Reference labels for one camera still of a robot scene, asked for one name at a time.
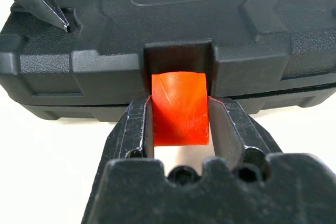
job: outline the white background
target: white background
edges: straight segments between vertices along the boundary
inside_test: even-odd
[[[12,0],[0,0],[0,28]],[[0,86],[0,223],[80,223],[113,123],[45,121],[12,101]],[[336,95],[312,108],[253,116],[284,152],[312,153],[336,171]],[[155,150],[168,172],[176,164],[200,171],[211,146]]]

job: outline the orange plastic piece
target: orange plastic piece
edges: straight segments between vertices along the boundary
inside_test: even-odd
[[[209,144],[205,74],[152,75],[154,145]]]

